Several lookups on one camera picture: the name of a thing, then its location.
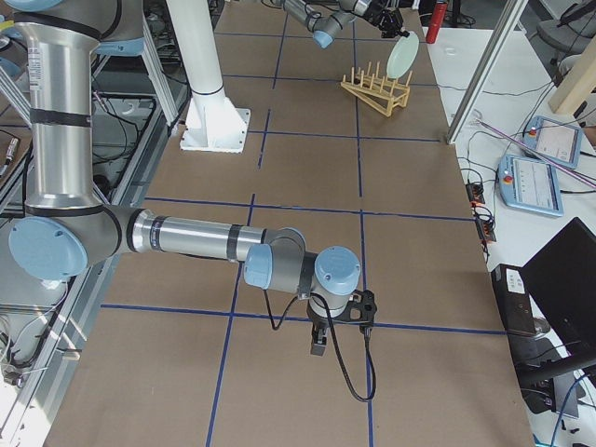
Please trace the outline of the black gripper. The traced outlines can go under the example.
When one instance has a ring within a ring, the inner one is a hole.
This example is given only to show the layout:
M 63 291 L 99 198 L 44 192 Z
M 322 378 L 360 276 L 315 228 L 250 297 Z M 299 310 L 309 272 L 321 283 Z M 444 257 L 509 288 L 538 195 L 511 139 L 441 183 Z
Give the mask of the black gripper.
M 311 330 L 311 344 L 312 345 L 326 345 L 327 344 L 327 330 L 330 328 L 329 318 L 327 312 L 322 314 L 316 312 L 311 306 L 307 309 L 307 315 L 312 322 Z
M 389 7 L 387 1 L 372 0 L 367 7 L 367 22 L 381 32 L 382 38 L 409 37 L 403 28 L 403 17 L 397 8 Z

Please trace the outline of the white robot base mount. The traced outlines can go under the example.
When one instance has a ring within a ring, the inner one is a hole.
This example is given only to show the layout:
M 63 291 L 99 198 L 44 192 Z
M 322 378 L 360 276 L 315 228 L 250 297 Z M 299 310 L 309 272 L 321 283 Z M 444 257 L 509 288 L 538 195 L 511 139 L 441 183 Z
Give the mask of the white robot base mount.
M 181 148 L 240 153 L 251 111 L 237 109 L 225 93 L 208 3 L 197 1 L 187 7 L 183 18 L 189 22 L 179 44 L 192 100 Z

